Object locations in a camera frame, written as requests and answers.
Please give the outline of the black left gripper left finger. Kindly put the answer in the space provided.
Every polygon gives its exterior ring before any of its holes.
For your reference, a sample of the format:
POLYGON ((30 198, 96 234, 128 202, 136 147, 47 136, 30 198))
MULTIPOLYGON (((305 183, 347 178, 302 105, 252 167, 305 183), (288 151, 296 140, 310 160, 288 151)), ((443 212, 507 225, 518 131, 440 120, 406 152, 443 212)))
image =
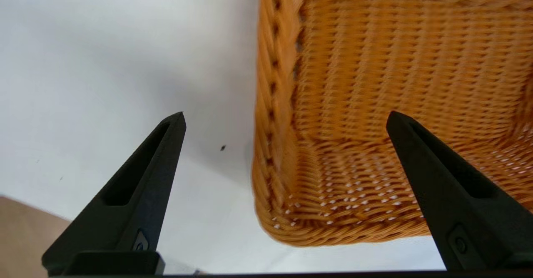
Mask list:
POLYGON ((158 240, 185 137, 166 117, 42 256, 49 276, 161 276, 158 240))

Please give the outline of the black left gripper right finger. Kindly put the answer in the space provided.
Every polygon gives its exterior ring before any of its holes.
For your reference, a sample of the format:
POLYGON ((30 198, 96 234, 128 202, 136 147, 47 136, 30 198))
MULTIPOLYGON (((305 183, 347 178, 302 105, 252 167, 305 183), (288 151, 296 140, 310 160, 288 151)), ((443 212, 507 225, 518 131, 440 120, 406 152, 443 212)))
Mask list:
POLYGON ((529 210, 413 118, 386 130, 447 270, 532 270, 529 210))

